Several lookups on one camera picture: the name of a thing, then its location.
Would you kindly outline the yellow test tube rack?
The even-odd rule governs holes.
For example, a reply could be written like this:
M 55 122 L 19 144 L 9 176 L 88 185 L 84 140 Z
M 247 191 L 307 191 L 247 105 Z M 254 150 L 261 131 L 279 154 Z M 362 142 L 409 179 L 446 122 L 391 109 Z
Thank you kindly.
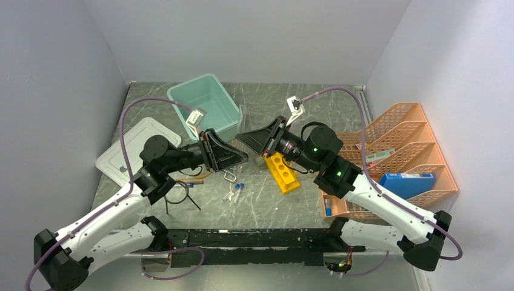
M 301 183 L 296 177 L 296 172 L 290 168 L 290 164 L 283 160 L 282 154 L 275 153 L 272 156 L 263 157 L 263 159 L 282 195 L 286 195 L 301 187 Z

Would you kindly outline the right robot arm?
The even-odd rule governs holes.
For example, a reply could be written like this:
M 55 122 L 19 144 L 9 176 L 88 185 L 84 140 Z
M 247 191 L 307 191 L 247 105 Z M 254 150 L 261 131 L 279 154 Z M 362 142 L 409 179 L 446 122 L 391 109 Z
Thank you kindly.
M 327 195 L 355 203 L 387 222 L 388 226 L 335 218 L 327 235 L 332 250 L 364 246 L 394 252 L 414 267 L 432 272 L 445 257 L 441 254 L 452 217 L 433 213 L 377 184 L 368 171 L 339 155 L 343 142 L 321 122 L 303 138 L 290 132 L 285 117 L 278 116 L 267 127 L 239 133 L 236 139 L 255 153 L 269 157 L 279 153 L 315 174 L 313 183 Z

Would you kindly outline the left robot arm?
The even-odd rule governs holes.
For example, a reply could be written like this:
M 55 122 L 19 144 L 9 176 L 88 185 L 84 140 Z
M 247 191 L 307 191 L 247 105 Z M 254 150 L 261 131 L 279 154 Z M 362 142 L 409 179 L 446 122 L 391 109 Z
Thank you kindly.
M 44 229 L 35 236 L 35 269 L 51 290 L 75 290 L 89 274 L 125 254 L 165 249 L 168 230 L 155 216 L 143 218 L 128 230 L 115 234 L 111 231 L 128 216 L 165 197 L 177 183 L 171 173 L 201 165 L 219 172 L 249 159 L 213 129 L 201 132 L 198 142 L 182 147 L 154 135 L 145 142 L 139 156 L 143 166 L 110 199 L 57 232 Z

